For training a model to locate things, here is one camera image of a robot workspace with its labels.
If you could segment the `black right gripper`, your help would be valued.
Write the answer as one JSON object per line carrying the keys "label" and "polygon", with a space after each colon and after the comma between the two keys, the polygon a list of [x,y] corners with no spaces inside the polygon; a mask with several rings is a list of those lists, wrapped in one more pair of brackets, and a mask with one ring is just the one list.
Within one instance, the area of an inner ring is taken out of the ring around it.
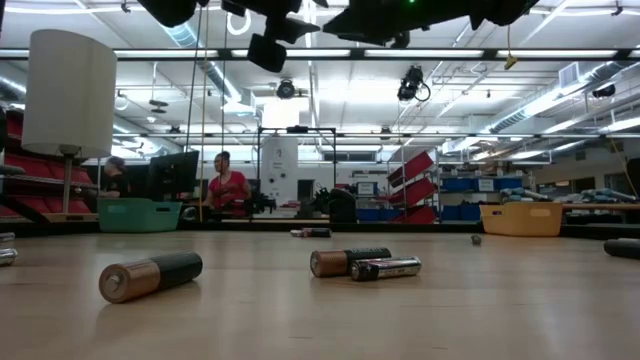
{"label": "black right gripper", "polygon": [[476,30],[480,25],[480,0],[354,0],[349,8],[322,26],[322,31],[343,40],[387,43],[407,48],[409,31],[467,16]]}

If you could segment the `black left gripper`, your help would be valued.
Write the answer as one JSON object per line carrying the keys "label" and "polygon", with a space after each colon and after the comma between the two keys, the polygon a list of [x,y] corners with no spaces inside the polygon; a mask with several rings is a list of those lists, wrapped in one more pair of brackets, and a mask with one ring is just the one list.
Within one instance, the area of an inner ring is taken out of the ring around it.
{"label": "black left gripper", "polygon": [[295,44],[300,37],[321,30],[317,25],[288,17],[291,12],[297,13],[301,5],[302,0],[221,0],[222,9],[231,14],[244,17],[252,11],[266,18],[263,34],[251,37],[247,59],[275,73],[283,69],[287,54],[279,41]]}

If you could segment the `yellow hanging hook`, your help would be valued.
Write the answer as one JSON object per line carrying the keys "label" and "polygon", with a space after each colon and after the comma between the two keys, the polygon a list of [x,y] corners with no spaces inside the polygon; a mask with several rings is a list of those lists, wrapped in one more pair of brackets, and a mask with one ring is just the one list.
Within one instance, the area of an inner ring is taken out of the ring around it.
{"label": "yellow hanging hook", "polygon": [[518,59],[512,54],[511,47],[511,26],[507,27],[507,56],[504,64],[504,70],[510,70],[516,63]]}

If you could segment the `red bin rack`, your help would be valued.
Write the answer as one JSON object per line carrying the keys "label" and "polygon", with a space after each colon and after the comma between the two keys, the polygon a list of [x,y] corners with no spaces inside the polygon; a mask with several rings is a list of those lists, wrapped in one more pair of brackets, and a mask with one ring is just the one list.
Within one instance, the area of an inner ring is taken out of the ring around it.
{"label": "red bin rack", "polygon": [[429,203],[436,194],[430,169],[434,161],[427,152],[421,152],[393,170],[388,176],[390,195],[388,204],[399,213],[391,218],[397,224],[432,224],[437,216]]}

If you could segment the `blue bin shelf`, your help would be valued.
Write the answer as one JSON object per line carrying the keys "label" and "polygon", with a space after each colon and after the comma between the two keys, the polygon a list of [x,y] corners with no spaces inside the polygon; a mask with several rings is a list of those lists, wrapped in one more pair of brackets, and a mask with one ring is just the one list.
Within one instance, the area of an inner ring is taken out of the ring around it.
{"label": "blue bin shelf", "polygon": [[478,222],[481,205],[498,203],[501,190],[522,185],[520,177],[445,178],[440,186],[440,219],[444,222]]}

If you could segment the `person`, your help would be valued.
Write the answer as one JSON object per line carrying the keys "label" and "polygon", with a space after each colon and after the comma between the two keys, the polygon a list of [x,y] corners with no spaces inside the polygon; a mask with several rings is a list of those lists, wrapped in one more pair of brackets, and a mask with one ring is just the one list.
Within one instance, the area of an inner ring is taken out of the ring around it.
{"label": "person", "polygon": [[202,203],[203,219],[248,216],[251,188],[242,172],[231,169],[230,153],[222,151],[217,154],[214,165],[218,175],[208,185],[207,195]]}
{"label": "person", "polygon": [[100,190],[102,198],[126,198],[131,187],[126,173],[125,161],[117,156],[110,157],[104,166],[105,183]]}

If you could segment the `black monitor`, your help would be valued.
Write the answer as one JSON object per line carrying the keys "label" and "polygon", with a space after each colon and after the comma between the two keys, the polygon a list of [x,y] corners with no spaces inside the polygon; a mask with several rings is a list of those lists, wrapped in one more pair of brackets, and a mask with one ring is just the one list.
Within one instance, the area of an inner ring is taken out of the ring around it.
{"label": "black monitor", "polygon": [[148,166],[146,196],[156,202],[179,200],[196,185],[199,152],[183,152],[154,157]]}

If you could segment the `grey blue machine part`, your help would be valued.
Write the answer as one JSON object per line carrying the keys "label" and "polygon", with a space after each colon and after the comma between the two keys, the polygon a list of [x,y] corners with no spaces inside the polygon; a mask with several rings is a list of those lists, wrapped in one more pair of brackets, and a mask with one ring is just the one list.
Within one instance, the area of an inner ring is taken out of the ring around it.
{"label": "grey blue machine part", "polygon": [[505,188],[500,190],[502,202],[550,202],[547,195],[542,195],[525,188]]}
{"label": "grey blue machine part", "polygon": [[609,188],[588,189],[581,192],[583,198],[595,203],[637,203],[638,198]]}

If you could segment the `white table lamp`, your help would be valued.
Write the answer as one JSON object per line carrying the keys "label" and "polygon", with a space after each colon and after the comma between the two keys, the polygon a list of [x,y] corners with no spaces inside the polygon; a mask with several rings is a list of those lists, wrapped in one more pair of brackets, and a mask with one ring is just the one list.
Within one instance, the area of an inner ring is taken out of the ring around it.
{"label": "white table lamp", "polygon": [[64,159],[64,213],[73,160],[111,155],[116,68],[114,51],[87,36],[55,29],[30,36],[21,145]]}

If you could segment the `green plastic bin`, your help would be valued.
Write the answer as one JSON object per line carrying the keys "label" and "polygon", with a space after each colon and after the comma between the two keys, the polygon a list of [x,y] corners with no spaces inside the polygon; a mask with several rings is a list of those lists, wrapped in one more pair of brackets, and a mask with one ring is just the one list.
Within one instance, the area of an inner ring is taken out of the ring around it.
{"label": "green plastic bin", "polygon": [[102,198],[97,203],[99,226],[106,233],[154,233],[177,228],[181,202],[147,198]]}

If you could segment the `wooden workbench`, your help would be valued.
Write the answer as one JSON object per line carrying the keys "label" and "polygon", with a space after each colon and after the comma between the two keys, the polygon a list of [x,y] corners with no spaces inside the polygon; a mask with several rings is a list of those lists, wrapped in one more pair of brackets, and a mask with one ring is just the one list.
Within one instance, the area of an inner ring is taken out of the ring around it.
{"label": "wooden workbench", "polygon": [[640,211],[640,203],[572,203],[562,204],[563,210]]}

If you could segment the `black chair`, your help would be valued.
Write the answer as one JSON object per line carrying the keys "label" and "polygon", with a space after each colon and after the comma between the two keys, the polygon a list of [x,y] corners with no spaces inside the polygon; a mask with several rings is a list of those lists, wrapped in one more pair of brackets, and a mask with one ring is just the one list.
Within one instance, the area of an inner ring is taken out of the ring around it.
{"label": "black chair", "polygon": [[[0,165],[0,176],[17,176],[25,174],[25,170],[21,167]],[[49,219],[40,212],[14,198],[9,197],[8,195],[5,195],[1,190],[2,186],[0,185],[0,206],[4,206],[37,224],[45,224],[49,222]]]}

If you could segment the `black ceiling light rail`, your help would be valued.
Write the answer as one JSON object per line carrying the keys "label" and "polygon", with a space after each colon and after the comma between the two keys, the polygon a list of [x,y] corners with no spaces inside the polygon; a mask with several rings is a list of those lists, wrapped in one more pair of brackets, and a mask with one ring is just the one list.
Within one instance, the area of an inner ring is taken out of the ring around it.
{"label": "black ceiling light rail", "polygon": [[[208,49],[115,49],[123,62],[221,60],[247,61],[244,48]],[[640,48],[287,48],[285,58],[294,61],[501,61],[514,56],[520,61],[640,61]]]}
{"label": "black ceiling light rail", "polygon": [[336,131],[312,131],[309,129],[306,133],[300,132],[287,132],[286,130],[263,130],[260,134],[257,132],[249,133],[221,133],[221,132],[207,132],[207,133],[116,133],[113,138],[128,139],[128,138],[167,138],[172,140],[177,139],[195,139],[195,138],[256,138],[258,136],[293,136],[304,138],[366,138],[366,139],[455,139],[455,138],[523,138],[523,139],[640,139],[640,133],[623,133],[623,132],[606,132],[606,133],[542,133],[542,134],[510,134],[510,133],[498,133],[498,134],[486,134],[486,133],[459,133],[459,132],[436,132],[436,133],[345,133]]}

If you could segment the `silver ceiling duct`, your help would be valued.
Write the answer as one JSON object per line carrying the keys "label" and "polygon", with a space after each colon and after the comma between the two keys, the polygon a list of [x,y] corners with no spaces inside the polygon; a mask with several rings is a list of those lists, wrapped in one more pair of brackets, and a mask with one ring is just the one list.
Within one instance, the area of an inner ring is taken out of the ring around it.
{"label": "silver ceiling duct", "polygon": [[515,108],[507,109],[496,115],[481,130],[481,133],[497,134],[524,120],[543,113],[573,96],[582,95],[614,83],[623,73],[640,66],[640,61],[578,62],[580,83],[566,89],[559,87],[558,80],[542,90],[526,97]]}

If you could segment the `black aluminium table frame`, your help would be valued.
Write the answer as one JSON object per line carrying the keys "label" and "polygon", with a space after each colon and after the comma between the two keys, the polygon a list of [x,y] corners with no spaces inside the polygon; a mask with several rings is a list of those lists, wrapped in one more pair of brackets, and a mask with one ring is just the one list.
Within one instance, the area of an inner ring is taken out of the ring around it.
{"label": "black aluminium table frame", "polygon": [[[481,223],[472,224],[385,224],[385,223],[311,223],[278,221],[240,221],[240,222],[180,222],[178,231],[239,231],[239,232],[288,232],[304,227],[331,228],[334,232],[344,233],[475,233],[484,234]],[[49,235],[88,234],[100,231],[97,221],[57,222],[38,224],[29,222],[0,223],[0,232],[13,232],[19,237],[39,237]],[[562,225],[560,237],[606,240],[613,238],[640,239],[640,225],[594,224]]]}

